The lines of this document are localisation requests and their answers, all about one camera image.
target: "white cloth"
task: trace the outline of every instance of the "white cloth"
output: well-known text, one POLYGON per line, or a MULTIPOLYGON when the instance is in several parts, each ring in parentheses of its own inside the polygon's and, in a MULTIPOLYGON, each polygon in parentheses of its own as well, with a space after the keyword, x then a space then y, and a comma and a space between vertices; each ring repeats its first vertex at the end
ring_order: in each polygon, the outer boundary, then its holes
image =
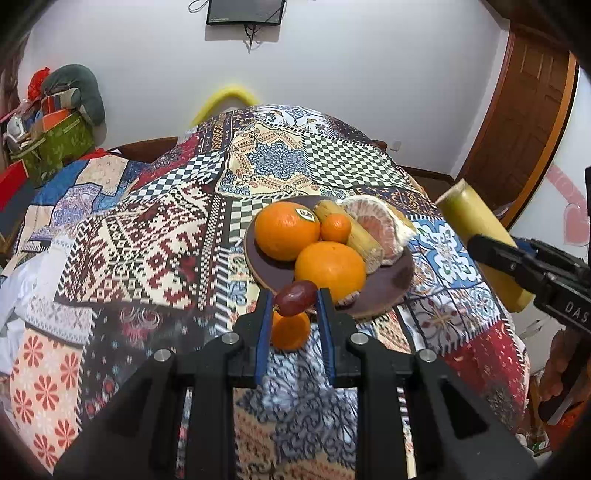
POLYGON ((44 254, 38 254, 18 267, 0 287, 0 372, 12 372, 21 346, 24 317, 35 286, 44 254))

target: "fruit plate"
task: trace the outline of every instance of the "fruit plate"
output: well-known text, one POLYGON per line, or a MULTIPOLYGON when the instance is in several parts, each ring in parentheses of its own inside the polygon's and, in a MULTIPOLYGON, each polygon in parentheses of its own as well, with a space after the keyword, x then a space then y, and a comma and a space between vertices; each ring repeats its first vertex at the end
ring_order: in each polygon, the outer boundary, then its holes
MULTIPOLYGON (((316 204, 321 200, 330 199, 319 195, 309 195, 281 201, 299 203, 314 210, 316 204)), ((275 294, 294 281, 295 262, 273 260, 259 249, 255 242, 255 219, 256 217, 248 226, 244 236, 246 263, 257 282, 275 294)), ((413 279, 413 272, 413 256, 408 248, 405 248, 402 256, 394 265, 380 267, 375 273, 368 275, 357 300, 339 310, 348 313, 354 319, 367 319, 387 312, 404 297, 413 279)))

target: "fruit sticker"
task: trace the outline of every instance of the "fruit sticker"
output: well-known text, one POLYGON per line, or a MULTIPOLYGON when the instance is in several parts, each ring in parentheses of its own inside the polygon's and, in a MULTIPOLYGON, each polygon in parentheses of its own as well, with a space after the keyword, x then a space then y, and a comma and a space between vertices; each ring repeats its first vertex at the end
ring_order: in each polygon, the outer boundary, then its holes
POLYGON ((316 218, 314 217, 314 214, 311 211, 306 210, 305 208, 296 208, 295 211, 304 220, 308 220, 309 222, 315 222, 316 221, 316 218))

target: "green box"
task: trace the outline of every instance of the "green box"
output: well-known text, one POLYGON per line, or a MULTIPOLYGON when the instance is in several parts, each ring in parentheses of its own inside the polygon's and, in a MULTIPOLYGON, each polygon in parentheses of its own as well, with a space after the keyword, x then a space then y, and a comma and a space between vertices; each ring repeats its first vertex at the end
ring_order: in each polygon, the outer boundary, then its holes
POLYGON ((35 187, 47 183, 64 164, 77 160, 95 141, 92 129, 78 112, 64 118, 11 160, 22 160, 35 187))

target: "television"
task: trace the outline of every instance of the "television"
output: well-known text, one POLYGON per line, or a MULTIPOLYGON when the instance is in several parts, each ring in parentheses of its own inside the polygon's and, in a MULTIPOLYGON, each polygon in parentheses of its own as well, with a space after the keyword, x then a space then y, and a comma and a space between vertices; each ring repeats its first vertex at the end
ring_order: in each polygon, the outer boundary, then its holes
POLYGON ((208 25, 279 25, 285 0, 209 0, 208 25))

